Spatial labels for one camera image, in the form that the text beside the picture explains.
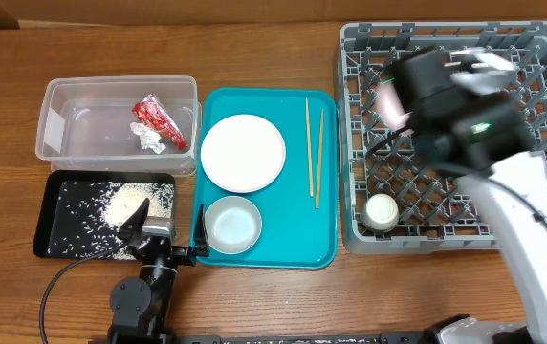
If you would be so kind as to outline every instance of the dish rack grid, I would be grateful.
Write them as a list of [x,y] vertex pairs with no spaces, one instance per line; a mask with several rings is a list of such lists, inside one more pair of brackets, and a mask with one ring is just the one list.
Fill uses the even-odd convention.
[[[535,150],[547,160],[547,22],[351,23],[341,29],[336,65],[340,135],[342,239],[355,253],[430,253],[494,249],[496,238],[479,208],[458,192],[452,179],[414,164],[411,138],[399,137],[365,159],[365,152],[390,130],[375,110],[380,72],[394,60],[426,46],[450,54],[484,47],[519,67],[507,86],[524,108]],[[400,222],[374,234],[361,222],[369,196],[397,201]]]

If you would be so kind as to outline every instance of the black tray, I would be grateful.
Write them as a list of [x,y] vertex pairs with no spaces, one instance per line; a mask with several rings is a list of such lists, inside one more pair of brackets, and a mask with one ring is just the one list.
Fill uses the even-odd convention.
[[[41,258],[77,259],[97,251],[97,247],[103,250],[102,247],[114,246],[114,226],[99,221],[99,225],[102,226],[93,228],[93,231],[87,234],[90,229],[85,229],[88,226],[85,223],[90,224],[89,220],[98,221],[95,217],[89,218],[89,215],[97,214],[102,205],[89,204],[93,207],[89,206],[87,209],[85,203],[94,200],[98,194],[104,194],[106,188],[114,193],[115,188],[118,191],[126,183],[154,183],[165,187],[166,191],[171,190],[171,197],[165,199],[165,205],[170,208],[170,216],[173,217],[175,181],[168,174],[55,171],[46,181],[42,208],[33,238],[33,253]],[[104,259],[126,260],[127,256],[125,255],[124,259],[113,256]]]

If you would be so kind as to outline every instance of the white plate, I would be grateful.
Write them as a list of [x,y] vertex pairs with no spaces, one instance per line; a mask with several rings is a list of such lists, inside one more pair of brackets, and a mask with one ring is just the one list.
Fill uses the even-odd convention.
[[236,193],[259,190],[275,180],[286,160],[277,128],[255,115],[225,118],[209,129],[201,148],[208,178]]
[[210,205],[204,224],[209,245],[226,254],[242,253],[252,247],[263,226],[256,206],[239,196],[227,196]]

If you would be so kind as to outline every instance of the wooden table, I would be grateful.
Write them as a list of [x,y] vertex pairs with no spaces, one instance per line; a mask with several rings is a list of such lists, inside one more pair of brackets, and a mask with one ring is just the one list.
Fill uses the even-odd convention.
[[[222,86],[333,92],[342,23],[0,31],[0,343],[37,343],[42,293],[66,260],[32,239],[50,166],[34,154],[44,91],[58,77],[192,75],[204,101]],[[190,232],[194,179],[178,179],[176,220]],[[138,263],[73,269],[48,301],[52,343],[105,336],[108,297]],[[339,253],[320,271],[180,268],[168,325],[179,334],[310,335],[422,329],[457,313],[520,320],[497,252],[426,256]]]

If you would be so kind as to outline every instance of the white cup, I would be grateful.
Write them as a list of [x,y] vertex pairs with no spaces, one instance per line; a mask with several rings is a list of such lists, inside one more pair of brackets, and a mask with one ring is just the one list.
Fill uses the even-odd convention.
[[368,229],[387,232],[399,222],[399,208],[392,197],[378,194],[367,200],[362,208],[361,219]]

